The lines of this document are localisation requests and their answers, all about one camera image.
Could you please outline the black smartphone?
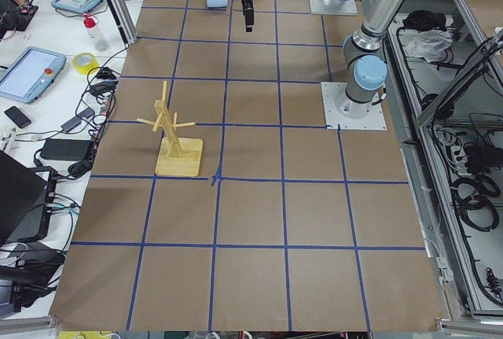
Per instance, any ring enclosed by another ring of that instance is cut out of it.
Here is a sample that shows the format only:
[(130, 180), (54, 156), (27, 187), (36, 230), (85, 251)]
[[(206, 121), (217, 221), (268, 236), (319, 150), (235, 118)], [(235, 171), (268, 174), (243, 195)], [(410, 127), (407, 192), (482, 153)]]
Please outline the black smartphone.
[(9, 107), (4, 113), (19, 128), (25, 128), (31, 124), (31, 120), (16, 106)]

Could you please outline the black laptop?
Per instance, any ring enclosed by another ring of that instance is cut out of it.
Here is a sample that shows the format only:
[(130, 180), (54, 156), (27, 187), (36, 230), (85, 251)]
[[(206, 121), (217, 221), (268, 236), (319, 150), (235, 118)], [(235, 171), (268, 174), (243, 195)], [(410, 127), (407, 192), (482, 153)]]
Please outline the black laptop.
[(49, 166), (27, 168), (1, 153), (1, 244), (28, 243), (48, 234), (57, 185)]

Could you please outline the white crumpled cloth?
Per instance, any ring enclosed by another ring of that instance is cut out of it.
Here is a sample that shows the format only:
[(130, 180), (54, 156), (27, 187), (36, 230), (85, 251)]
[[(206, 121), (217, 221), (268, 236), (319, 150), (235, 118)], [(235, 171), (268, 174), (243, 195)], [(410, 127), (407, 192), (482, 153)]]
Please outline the white crumpled cloth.
[(441, 61), (453, 44), (453, 36), (448, 31), (430, 30), (414, 35), (405, 45), (407, 57), (423, 58), (428, 63)]

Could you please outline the near teach pendant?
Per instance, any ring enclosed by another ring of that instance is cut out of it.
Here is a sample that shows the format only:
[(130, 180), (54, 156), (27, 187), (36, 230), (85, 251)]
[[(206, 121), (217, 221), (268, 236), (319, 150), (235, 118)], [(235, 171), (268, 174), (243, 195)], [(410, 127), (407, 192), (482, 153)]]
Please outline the near teach pendant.
[(1, 77), (1, 96), (31, 103), (55, 80), (66, 64), (62, 53), (29, 46)]

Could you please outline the light blue plastic cup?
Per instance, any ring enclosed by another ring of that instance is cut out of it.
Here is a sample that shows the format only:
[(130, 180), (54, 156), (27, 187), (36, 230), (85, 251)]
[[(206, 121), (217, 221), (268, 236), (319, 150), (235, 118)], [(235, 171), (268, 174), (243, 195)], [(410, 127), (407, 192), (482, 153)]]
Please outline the light blue plastic cup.
[(206, 6), (210, 10), (226, 9), (228, 0), (206, 0)]

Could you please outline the yellow tape roll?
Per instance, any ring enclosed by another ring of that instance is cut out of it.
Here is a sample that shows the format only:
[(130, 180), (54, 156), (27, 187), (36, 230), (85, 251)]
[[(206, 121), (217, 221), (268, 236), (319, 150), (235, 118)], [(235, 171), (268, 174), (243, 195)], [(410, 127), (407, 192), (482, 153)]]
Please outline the yellow tape roll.
[(99, 68), (97, 58), (92, 53), (79, 53), (73, 57), (72, 65), (81, 75), (95, 72)]

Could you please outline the wooden cup rack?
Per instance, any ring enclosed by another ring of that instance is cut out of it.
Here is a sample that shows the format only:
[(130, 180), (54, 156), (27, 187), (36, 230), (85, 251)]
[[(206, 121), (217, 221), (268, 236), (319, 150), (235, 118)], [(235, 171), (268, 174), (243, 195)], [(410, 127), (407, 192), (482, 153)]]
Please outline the wooden cup rack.
[(164, 136), (158, 152), (155, 173), (160, 176), (197, 177), (203, 151), (200, 138), (183, 138), (177, 134), (181, 127), (195, 126), (195, 122), (179, 123), (178, 114), (169, 113), (167, 108), (167, 81), (163, 82), (161, 99), (154, 103), (155, 120), (137, 118), (139, 123), (152, 127), (153, 132), (162, 129)]

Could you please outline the red cap squeeze bottle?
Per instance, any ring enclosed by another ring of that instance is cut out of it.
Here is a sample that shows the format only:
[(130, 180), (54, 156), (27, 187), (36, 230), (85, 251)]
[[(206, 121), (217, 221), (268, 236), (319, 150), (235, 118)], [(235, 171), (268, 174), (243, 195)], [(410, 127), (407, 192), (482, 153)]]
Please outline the red cap squeeze bottle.
[(101, 29), (98, 27), (97, 21), (93, 17), (85, 15), (83, 25), (92, 43), (94, 44), (95, 49), (98, 51), (106, 51), (108, 49), (108, 42)]

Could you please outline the black power adapter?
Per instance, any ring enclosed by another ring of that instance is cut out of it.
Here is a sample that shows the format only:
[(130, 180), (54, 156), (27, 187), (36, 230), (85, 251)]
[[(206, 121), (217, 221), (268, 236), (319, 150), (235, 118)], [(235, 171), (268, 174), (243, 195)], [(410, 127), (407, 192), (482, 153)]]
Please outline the black power adapter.
[(89, 140), (49, 138), (45, 141), (40, 157), (44, 160), (80, 161), (90, 154)]

